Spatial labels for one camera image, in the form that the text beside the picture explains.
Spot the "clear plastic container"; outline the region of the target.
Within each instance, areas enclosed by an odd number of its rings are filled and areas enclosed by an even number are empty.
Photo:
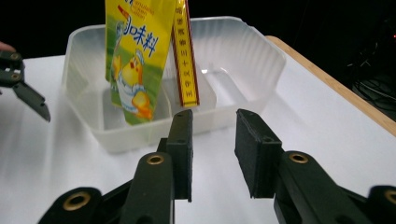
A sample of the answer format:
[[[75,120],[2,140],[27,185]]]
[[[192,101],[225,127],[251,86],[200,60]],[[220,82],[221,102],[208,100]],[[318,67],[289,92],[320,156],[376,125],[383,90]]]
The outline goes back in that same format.
[[[286,65],[285,55],[235,17],[195,18],[191,34],[200,97],[193,109],[194,132],[234,125],[239,108],[263,111]],[[173,116],[182,109],[174,59],[166,62],[153,121],[129,125],[110,100],[105,43],[102,25],[86,26],[69,36],[62,80],[69,104],[109,152],[157,144],[168,135]]]

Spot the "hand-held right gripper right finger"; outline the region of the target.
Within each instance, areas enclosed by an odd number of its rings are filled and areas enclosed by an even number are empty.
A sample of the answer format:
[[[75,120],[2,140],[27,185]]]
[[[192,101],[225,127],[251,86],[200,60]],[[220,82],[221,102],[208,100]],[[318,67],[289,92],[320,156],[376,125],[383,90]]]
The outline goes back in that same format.
[[[234,153],[250,196],[273,199],[279,224],[372,224],[313,157],[284,150],[258,114],[236,112]]]

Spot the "yellow spouted seasoning pouch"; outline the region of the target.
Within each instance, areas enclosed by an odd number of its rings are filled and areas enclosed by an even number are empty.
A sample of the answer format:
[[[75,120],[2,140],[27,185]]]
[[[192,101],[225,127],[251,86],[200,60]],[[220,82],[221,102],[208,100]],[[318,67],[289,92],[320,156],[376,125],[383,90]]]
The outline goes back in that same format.
[[[105,0],[111,103],[130,125],[154,118],[177,0]]]

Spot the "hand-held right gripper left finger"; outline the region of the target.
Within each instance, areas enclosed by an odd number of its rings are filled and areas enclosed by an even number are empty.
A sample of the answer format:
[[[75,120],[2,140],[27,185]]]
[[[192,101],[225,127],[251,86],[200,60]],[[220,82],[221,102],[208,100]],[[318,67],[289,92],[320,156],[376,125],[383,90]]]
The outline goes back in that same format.
[[[120,224],[175,224],[175,201],[191,200],[192,121],[191,110],[176,113],[157,150],[139,160]]]

